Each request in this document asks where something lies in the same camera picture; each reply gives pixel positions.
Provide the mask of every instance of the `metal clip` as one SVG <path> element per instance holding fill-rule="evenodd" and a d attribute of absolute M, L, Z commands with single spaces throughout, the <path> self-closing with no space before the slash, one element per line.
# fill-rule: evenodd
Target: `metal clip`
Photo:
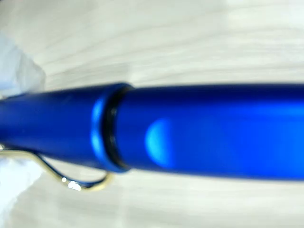
<path fill-rule="evenodd" d="M 107 172 L 105 176 L 100 180 L 96 180 L 92 182 L 84 182 L 84 181 L 74 180 L 72 178 L 63 175 L 62 173 L 54 169 L 42 157 L 32 152 L 11 150 L 4 148 L 4 149 L 0 149 L 0 156 L 31 159 L 35 161 L 44 171 L 46 171 L 48 174 L 53 176 L 58 182 L 64 184 L 69 189 L 74 189 L 77 191 L 101 190 L 108 185 L 108 183 L 111 181 L 113 177 L 112 173 Z"/>

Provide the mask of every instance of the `black ring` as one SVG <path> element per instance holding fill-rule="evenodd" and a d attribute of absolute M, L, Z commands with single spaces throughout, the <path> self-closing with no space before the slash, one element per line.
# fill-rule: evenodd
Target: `black ring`
<path fill-rule="evenodd" d="M 124 164 L 119 156 L 114 134 L 114 123 L 116 119 L 117 107 L 121 99 L 128 91 L 133 89 L 134 88 L 129 85 L 117 91 L 105 105 L 105 113 L 101 121 L 101 133 L 105 151 L 115 165 L 124 169 L 128 169 L 129 167 Z"/>

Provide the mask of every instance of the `white paper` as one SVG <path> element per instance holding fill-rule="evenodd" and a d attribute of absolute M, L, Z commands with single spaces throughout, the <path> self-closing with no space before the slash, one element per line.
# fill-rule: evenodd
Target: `white paper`
<path fill-rule="evenodd" d="M 0 33 L 0 95 L 8 97 L 41 90 L 44 82 L 43 70 Z M 17 196 L 40 175 L 41 169 L 33 161 L 0 156 L 0 227 Z"/>

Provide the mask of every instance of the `pen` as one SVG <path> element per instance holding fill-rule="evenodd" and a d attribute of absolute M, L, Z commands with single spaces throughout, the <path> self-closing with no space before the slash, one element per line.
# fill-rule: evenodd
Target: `pen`
<path fill-rule="evenodd" d="M 304 179 L 304 85 L 99 85 L 0 101 L 0 143 L 110 172 Z"/>

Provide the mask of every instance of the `wooden surface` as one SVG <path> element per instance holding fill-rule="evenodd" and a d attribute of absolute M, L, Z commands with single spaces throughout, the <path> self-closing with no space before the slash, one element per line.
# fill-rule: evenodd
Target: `wooden surface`
<path fill-rule="evenodd" d="M 0 29 L 43 67 L 47 89 L 298 82 L 303 12 L 302 0 L 1 0 Z M 300 182 L 132 171 L 94 193 L 43 176 L 7 227 L 295 228 L 303 212 Z"/>

